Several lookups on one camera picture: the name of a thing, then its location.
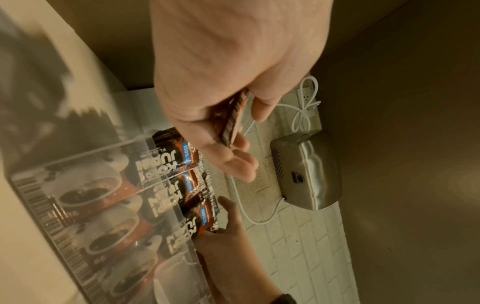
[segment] dark wall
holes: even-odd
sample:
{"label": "dark wall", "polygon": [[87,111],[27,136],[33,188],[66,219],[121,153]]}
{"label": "dark wall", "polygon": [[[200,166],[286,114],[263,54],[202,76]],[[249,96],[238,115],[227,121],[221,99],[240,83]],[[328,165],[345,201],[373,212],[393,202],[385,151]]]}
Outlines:
{"label": "dark wall", "polygon": [[480,302],[480,2],[411,0],[318,78],[362,304]]}

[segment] power outlet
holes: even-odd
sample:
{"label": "power outlet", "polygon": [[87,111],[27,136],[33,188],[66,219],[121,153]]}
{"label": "power outlet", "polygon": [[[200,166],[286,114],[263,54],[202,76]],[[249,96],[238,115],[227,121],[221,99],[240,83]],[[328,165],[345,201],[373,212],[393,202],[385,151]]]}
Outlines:
{"label": "power outlet", "polygon": [[[303,99],[303,104],[306,105],[307,102],[309,102],[310,98],[312,97],[312,91],[310,87],[303,87],[302,89],[303,95],[300,94],[300,89],[296,90],[296,97],[298,98],[298,107],[301,108],[302,104],[301,101]],[[315,116],[315,107],[310,107],[307,109],[307,116],[308,117],[314,117]]]}

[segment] clear acrylic box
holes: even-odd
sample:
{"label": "clear acrylic box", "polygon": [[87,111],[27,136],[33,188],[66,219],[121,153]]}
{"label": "clear acrylic box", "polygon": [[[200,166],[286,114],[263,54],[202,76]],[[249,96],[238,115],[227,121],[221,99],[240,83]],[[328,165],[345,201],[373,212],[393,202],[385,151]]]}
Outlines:
{"label": "clear acrylic box", "polygon": [[92,304],[213,303],[150,135],[13,174]]}

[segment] hand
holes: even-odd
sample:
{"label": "hand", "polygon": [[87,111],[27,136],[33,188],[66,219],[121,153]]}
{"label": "hand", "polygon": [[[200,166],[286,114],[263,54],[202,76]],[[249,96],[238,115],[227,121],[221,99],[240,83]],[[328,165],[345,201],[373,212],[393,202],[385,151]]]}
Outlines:
{"label": "hand", "polygon": [[150,0],[155,90],[171,123],[214,166],[244,181],[258,162],[239,136],[231,150],[210,107],[248,87],[265,120],[322,53],[333,0]]}
{"label": "hand", "polygon": [[212,293],[215,295],[218,290],[232,304],[270,304],[282,292],[255,255],[237,206],[222,196],[218,202],[228,212],[226,230],[216,234],[204,232],[194,241],[214,283]]}

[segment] white power cord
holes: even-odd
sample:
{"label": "white power cord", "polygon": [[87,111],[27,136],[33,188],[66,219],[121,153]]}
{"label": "white power cord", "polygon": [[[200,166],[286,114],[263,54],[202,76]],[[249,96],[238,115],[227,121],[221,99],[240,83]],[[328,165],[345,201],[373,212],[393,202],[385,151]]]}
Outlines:
{"label": "white power cord", "polygon": [[[310,79],[310,80],[313,81],[314,89],[313,89],[313,94],[310,96],[310,99],[305,104],[304,99],[303,99],[304,82],[307,79]],[[296,107],[296,106],[292,106],[292,105],[287,105],[287,104],[277,104],[277,106],[287,107],[287,108],[291,108],[291,109],[296,110],[296,114],[293,117],[293,120],[291,121],[291,125],[290,125],[290,130],[291,130],[292,133],[296,133],[296,132],[299,131],[300,126],[302,125],[302,121],[303,121],[304,118],[306,119],[306,125],[307,125],[305,132],[310,131],[310,128],[312,127],[312,124],[310,123],[310,119],[309,119],[309,116],[307,115],[307,111],[308,111],[308,108],[316,107],[320,104],[320,101],[313,102],[315,100],[315,96],[317,95],[318,91],[319,91],[319,83],[318,83],[317,79],[313,76],[307,76],[300,81],[300,98],[299,98],[300,105],[301,105],[300,108]],[[254,124],[255,124],[255,120],[252,120],[252,122],[248,125],[247,129],[242,134],[247,134],[250,131],[250,129],[254,126]],[[240,210],[245,215],[245,218],[254,225],[265,225],[267,223],[270,223],[274,219],[275,215],[277,214],[277,211],[279,210],[279,207],[280,207],[280,203],[282,201],[285,201],[285,198],[283,198],[283,197],[278,200],[278,202],[276,203],[276,206],[275,206],[275,210],[273,211],[273,214],[268,219],[266,219],[264,221],[261,221],[261,222],[254,221],[245,212],[244,206],[242,205],[242,201],[240,200],[240,195],[239,195],[239,191],[237,189],[237,185],[235,185],[235,180],[231,176],[230,176],[230,182],[231,182],[231,185],[233,187],[233,191],[235,192],[236,200],[238,202]]]}

